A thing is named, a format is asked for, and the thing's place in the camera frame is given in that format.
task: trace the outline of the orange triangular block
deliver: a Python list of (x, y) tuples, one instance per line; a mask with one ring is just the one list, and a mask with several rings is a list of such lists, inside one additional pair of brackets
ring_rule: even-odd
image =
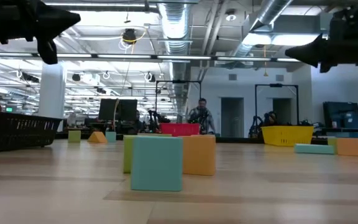
[(88, 142), (91, 143), (107, 143), (107, 139), (104, 134), (100, 131), (94, 131), (89, 137)]

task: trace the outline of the wall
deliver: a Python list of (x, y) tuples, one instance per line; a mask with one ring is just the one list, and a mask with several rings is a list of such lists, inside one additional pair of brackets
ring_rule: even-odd
[(328, 73), (311, 68), (313, 121), (323, 122), (323, 102), (341, 101), (358, 103), (358, 67), (340, 65)]
[[(198, 74), (198, 68), (192, 68), (192, 75)], [(221, 98), (233, 97), (244, 99), (244, 137), (248, 136), (252, 118), (255, 115), (255, 84), (276, 83), (275, 75), (284, 75), (283, 83), (291, 83), (291, 73), (285, 68), (269, 68), (269, 77), (264, 77), (264, 69), (234, 69), (210, 68), (202, 85), (202, 97), (207, 99), (207, 107), (212, 112), (217, 132), (221, 132)], [(237, 81), (229, 81), (228, 74), (236, 73)], [(288, 88), (258, 88), (258, 115), (273, 109), (272, 98), (294, 98)], [(194, 108), (198, 103), (198, 90), (191, 87), (188, 97), (188, 107)]]
[[(299, 119), (313, 120), (311, 67), (304, 65), (292, 73), (292, 83), (299, 89)], [(296, 102), (292, 103), (292, 123), (296, 124)]]

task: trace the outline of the air duct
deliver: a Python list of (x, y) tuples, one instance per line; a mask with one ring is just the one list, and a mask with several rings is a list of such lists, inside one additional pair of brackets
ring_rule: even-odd
[[(262, 2), (261, 8), (259, 11), (254, 14), (248, 15), (246, 21), (243, 25), (243, 33), (247, 35), (256, 30), (263, 27), (267, 27), (271, 29), (273, 27), (273, 23), (276, 19), (281, 15), (281, 13), (291, 4), (293, 0), (264, 0)], [(237, 49), (233, 51), (231, 54), (232, 57), (246, 57), (249, 52), (252, 50), (253, 45), (243, 44), (243, 41), (238, 45)], [(224, 68), (243, 68), (244, 65), (240, 63), (227, 63), (225, 65), (221, 65)]]
[[(180, 3), (160, 3), (158, 9), (162, 17), (162, 29), (166, 39), (187, 39), (190, 5)], [(188, 42), (166, 42), (165, 49), (170, 55), (187, 55)], [(169, 64), (171, 80), (190, 80), (190, 66), (187, 63), (171, 62)], [(174, 84), (173, 94), (178, 114), (185, 112), (188, 84)]]

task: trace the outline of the door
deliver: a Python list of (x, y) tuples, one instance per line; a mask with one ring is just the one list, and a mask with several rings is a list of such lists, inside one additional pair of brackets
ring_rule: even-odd
[(244, 99), (221, 99), (221, 136), (226, 138), (244, 137)]
[(291, 123), (291, 99), (273, 99), (273, 111), (277, 114), (277, 122), (279, 124)]

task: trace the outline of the white column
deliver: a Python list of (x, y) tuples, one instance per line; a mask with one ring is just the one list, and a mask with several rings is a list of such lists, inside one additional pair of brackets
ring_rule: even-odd
[[(62, 64), (43, 64), (38, 116), (63, 118), (66, 79), (67, 71)], [(62, 129), (63, 125), (60, 123), (58, 131)]]

